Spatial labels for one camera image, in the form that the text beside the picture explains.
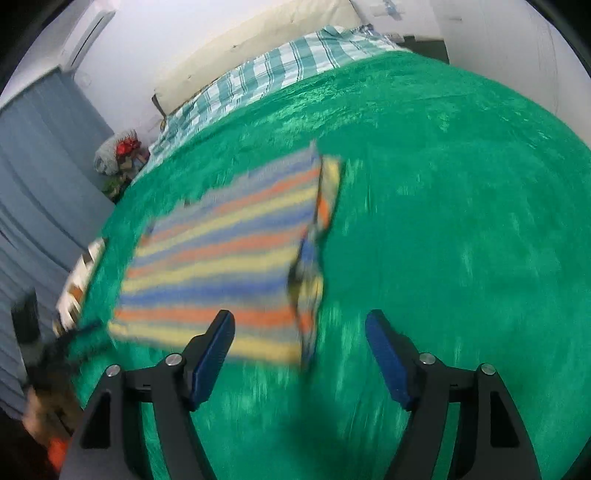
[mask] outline white pillow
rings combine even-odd
[[[361,25],[349,0],[291,0],[245,21],[212,40],[162,75],[155,91],[167,115],[245,61],[326,25]]]

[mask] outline pillow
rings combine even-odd
[[[155,91],[166,115],[245,61],[326,25],[361,25],[349,0],[291,0],[265,11],[204,45],[164,74]]]
[[[59,316],[53,322],[53,331],[57,336],[62,335],[66,330],[76,328],[86,297],[86,290],[105,251],[105,246],[105,238],[94,240],[80,256],[68,276],[64,290],[56,304]]]

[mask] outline air conditioner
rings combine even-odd
[[[94,0],[78,20],[64,42],[60,54],[60,68],[70,72],[78,68],[92,43],[115,15],[116,8],[110,0]]]

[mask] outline fabric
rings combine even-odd
[[[110,333],[182,350],[226,309],[236,319],[230,356],[307,364],[323,287],[316,239],[338,184],[338,161],[311,145],[156,221]]]
[[[226,72],[326,25],[355,28],[361,20],[349,0],[284,0],[237,27],[218,25],[220,36],[160,79],[158,103],[169,115]]]
[[[107,322],[126,265],[155,216],[309,145],[342,159],[319,243],[326,288],[314,362],[227,361],[192,415],[220,480],[382,480],[408,414],[365,340],[380,308],[419,351],[500,373],[545,480],[591,432],[591,152],[551,113],[482,77],[412,53],[384,53],[275,92],[197,134],[130,187],[84,316]],[[83,370],[86,401],[104,369],[167,352],[117,342]],[[450,407],[450,422],[457,418]],[[154,415],[144,430],[167,478]],[[434,479],[451,458],[447,429]]]
[[[0,407],[15,418],[25,398],[11,305],[34,288],[41,333],[53,335],[68,273],[113,209],[92,168],[95,149],[112,133],[59,71],[0,111]]]
[[[117,147],[121,142],[137,142],[138,135],[135,130],[130,129],[113,135],[105,140],[95,152],[94,167],[98,173],[105,175],[116,175],[119,173],[117,163]]]
[[[98,238],[84,250],[76,262],[57,300],[56,309],[59,315],[53,322],[53,332],[56,335],[62,335],[65,331],[76,328],[84,305],[86,290],[104,251],[105,239]]]
[[[164,132],[150,146],[150,161],[135,181],[196,133],[236,108],[318,73],[393,50],[405,51],[371,26],[354,30],[326,27],[247,61],[168,117]]]

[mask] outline patterned pillow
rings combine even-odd
[[[94,240],[80,256],[76,266],[68,276],[64,290],[61,292],[56,304],[59,316],[53,322],[53,331],[57,336],[62,335],[66,330],[76,328],[84,304],[86,290],[103,251],[105,251],[105,246],[105,238]]]

